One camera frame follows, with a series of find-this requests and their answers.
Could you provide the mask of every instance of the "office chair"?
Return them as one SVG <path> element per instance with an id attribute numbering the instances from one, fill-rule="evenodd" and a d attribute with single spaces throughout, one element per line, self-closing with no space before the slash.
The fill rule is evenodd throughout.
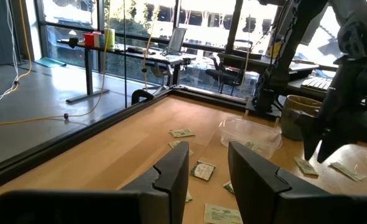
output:
<path id="1" fill-rule="evenodd" d="M 156 95 L 162 91 L 168 90 L 169 87 L 164 85 L 164 77 L 171 75 L 171 70 L 169 65 L 158 62 L 146 62 L 146 66 L 151 68 L 153 75 L 157 78 L 162 78 L 163 82 L 160 86 L 148 87 L 148 90 L 155 90 L 153 95 Z"/>
<path id="2" fill-rule="evenodd" d="M 240 86 L 241 82 L 243 81 L 244 70 L 240 70 L 239 72 L 225 70 L 223 64 L 218 64 L 214 56 L 210 56 L 210 58 L 214 62 L 215 69 L 207 69 L 206 74 L 211 76 L 214 80 L 218 81 L 218 84 L 220 85 L 218 89 L 219 93 L 222 93 L 223 85 L 232 86 L 232 95 L 235 87 Z"/>

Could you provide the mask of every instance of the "robotic claw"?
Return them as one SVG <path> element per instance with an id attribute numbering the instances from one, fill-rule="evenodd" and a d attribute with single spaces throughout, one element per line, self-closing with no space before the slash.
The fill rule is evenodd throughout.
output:
<path id="1" fill-rule="evenodd" d="M 329 3 L 341 25 L 338 43 L 346 56 L 335 62 L 339 69 L 317 116 L 290 112 L 302 127 L 306 160 L 322 140 L 318 162 L 345 144 L 367 142 L 367 1 L 329 0 Z"/>

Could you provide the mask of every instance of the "desk leg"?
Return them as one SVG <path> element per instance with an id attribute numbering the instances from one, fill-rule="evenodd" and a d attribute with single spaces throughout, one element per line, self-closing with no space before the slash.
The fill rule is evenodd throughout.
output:
<path id="1" fill-rule="evenodd" d="M 85 48 L 84 50 L 84 61 L 85 61 L 85 81 L 86 81 L 86 95 L 76 96 L 70 99 L 67 99 L 67 103 L 77 103 L 81 100 L 85 100 L 92 96 L 97 96 L 102 93 L 107 93 L 109 90 L 103 89 L 103 91 L 93 91 L 93 84 L 92 84 L 92 55 L 91 50 Z"/>
<path id="2" fill-rule="evenodd" d="M 173 85 L 178 85 L 178 80 L 179 80 L 179 70 L 181 69 L 181 64 L 175 65 L 174 66 L 174 73 L 172 75 L 172 84 Z"/>

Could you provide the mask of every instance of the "desk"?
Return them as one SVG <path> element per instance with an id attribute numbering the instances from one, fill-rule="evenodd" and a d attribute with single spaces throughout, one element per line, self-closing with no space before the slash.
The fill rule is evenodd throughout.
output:
<path id="1" fill-rule="evenodd" d="M 220 142 L 219 123 L 227 117 L 238 117 L 239 111 L 200 103 L 178 96 L 168 96 L 154 105 L 132 115 L 96 136 L 71 148 L 26 174 L 0 187 L 0 194 L 13 189 L 120 189 L 170 151 L 168 142 L 174 141 L 171 129 L 190 128 L 196 136 L 183 138 L 189 141 L 190 168 L 205 158 L 216 165 L 209 182 L 189 177 L 188 189 L 193 201 L 186 203 L 183 223 L 203 223 L 204 204 L 212 203 L 228 208 L 238 208 L 234 195 L 222 185 L 230 179 L 228 149 Z M 245 119 L 273 126 L 256 117 Z M 367 175 L 367 146 L 345 146 L 333 159 L 345 159 L 355 154 L 359 160 L 358 172 Z M 333 194 L 367 194 L 367 177 L 354 182 L 341 173 L 316 163 L 320 177 L 304 177 L 293 158 L 303 155 L 302 143 L 283 139 L 271 161 Z"/>
<path id="2" fill-rule="evenodd" d="M 69 45 L 68 40 L 58 40 L 58 43 Z M 101 94 L 101 91 L 93 91 L 91 50 L 99 50 L 99 51 L 103 52 L 105 49 L 104 48 L 99 48 L 99 47 L 86 47 L 86 46 L 80 45 L 80 44 L 76 45 L 75 47 L 83 47 L 84 48 L 86 95 L 76 96 L 74 98 L 67 99 L 66 100 L 67 103 L 76 103 L 76 102 L 84 100 L 86 98 Z M 163 56 L 163 55 L 161 55 L 161 51 L 156 51 L 156 50 L 149 50 L 149 52 L 155 52 L 156 54 L 148 55 L 146 57 L 147 61 L 159 62 L 159 63 L 164 63 L 164 64 L 167 64 L 167 65 L 174 65 L 175 66 L 174 67 L 172 84 L 177 84 L 177 82 L 178 82 L 178 75 L 179 75 L 180 65 L 185 63 L 185 62 L 190 62 L 191 59 L 195 59 L 197 57 L 196 55 L 190 55 L 190 54 Z M 144 54 L 125 52 L 124 44 L 116 44 L 115 49 L 114 50 L 107 50 L 107 53 L 117 54 L 117 55 L 122 55 L 122 56 L 125 55 L 127 57 L 133 57 L 133 58 L 138 58 L 138 59 L 143 59 L 144 58 Z M 103 93 L 107 93 L 107 92 L 109 92 L 109 90 L 103 89 Z"/>
<path id="3" fill-rule="evenodd" d="M 226 65 L 228 66 L 234 66 L 235 65 L 235 61 L 239 62 L 240 65 L 238 68 L 241 67 L 241 64 L 243 62 L 246 61 L 245 57 L 240 57 L 240 56 L 236 56 L 236 55 L 232 55 L 232 54 L 224 54 L 224 53 L 218 53 L 217 56 L 219 56 L 220 58 L 223 58 L 224 64 L 225 62 Z M 269 67 L 269 65 L 271 64 L 271 58 L 262 56 L 261 59 L 248 59 L 248 66 L 247 66 L 247 70 L 249 71 L 253 71 L 253 72 L 258 72 L 258 73 L 263 73 L 265 71 L 265 69 L 267 69 Z M 290 65 L 290 72 L 303 72 L 303 71 L 312 71 L 313 69 L 318 69 L 319 66 L 318 65 L 309 65 L 306 63 L 291 63 Z"/>

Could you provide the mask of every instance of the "cup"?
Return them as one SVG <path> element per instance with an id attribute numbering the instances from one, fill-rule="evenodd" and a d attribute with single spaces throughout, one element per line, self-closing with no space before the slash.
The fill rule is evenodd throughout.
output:
<path id="1" fill-rule="evenodd" d="M 299 110 L 312 116 L 316 116 L 317 111 L 321 106 L 322 103 L 317 100 L 296 95 L 287 96 L 281 117 L 282 135 L 291 140 L 302 141 L 301 127 L 294 123 L 295 121 L 293 117 L 288 115 L 288 111 Z"/>

